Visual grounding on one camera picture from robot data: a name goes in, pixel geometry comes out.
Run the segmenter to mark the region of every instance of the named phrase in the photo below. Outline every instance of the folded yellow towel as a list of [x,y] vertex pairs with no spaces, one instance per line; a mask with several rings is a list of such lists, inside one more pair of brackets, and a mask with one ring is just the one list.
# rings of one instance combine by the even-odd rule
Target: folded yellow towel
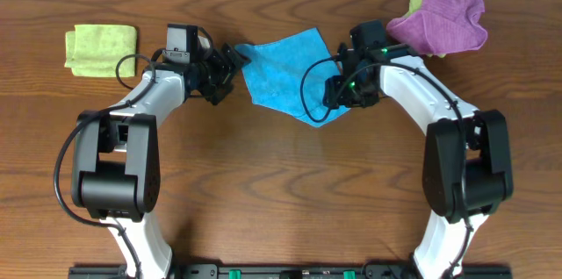
[[[67,61],[74,76],[115,77],[115,66],[134,54],[137,31],[130,25],[75,25],[66,33]],[[119,76],[134,76],[134,59],[123,62]]]

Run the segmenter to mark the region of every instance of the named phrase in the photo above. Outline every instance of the blue towel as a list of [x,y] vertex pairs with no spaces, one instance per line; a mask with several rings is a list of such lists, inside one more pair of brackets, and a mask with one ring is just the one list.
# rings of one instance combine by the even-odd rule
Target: blue towel
[[[235,48],[252,60],[242,69],[252,103],[284,112],[314,127],[325,125],[349,110],[340,107],[331,111],[326,121],[315,123],[302,107],[300,81],[303,74],[316,61],[330,56],[316,28],[270,44],[238,45]],[[324,117],[328,109],[322,104],[324,83],[339,74],[335,63],[328,61],[317,65],[306,77],[304,95],[313,117]]]

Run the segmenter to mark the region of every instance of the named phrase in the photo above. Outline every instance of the wooden tabletop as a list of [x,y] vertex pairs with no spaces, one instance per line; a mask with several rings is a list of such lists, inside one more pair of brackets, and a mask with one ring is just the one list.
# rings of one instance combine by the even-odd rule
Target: wooden tabletop
[[[467,262],[515,278],[562,277],[562,0],[484,0],[487,43],[426,60],[465,101],[507,118],[515,193],[478,231]],[[317,26],[333,53],[349,29],[403,15],[408,0],[0,0],[0,277],[62,278],[75,263],[124,262],[103,229],[77,224],[53,192],[55,157],[78,114],[116,103],[114,79],[64,68],[75,24],[127,24],[139,52],[167,23],[218,43],[262,44]],[[135,83],[139,77],[127,79]],[[191,100],[159,129],[155,212],[180,261],[356,263],[406,259],[429,217],[424,137],[392,100],[313,129],[253,105],[241,75],[213,107]],[[69,151],[62,190],[70,201]]]

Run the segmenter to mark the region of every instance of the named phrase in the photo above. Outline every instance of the crumpled purple cloth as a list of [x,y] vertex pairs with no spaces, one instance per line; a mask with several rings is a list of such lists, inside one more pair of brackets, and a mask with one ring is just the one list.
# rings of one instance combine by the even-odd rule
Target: crumpled purple cloth
[[488,38],[478,23],[483,12],[483,0],[422,0],[418,11],[391,20],[386,30],[419,54],[478,50]]

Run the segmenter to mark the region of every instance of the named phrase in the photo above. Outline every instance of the purple towel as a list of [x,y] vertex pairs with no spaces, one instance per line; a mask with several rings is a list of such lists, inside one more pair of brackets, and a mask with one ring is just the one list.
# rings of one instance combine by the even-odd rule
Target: purple towel
[[482,0],[422,0],[410,17],[391,20],[388,33],[419,54],[452,54],[478,50],[488,33],[478,21]]

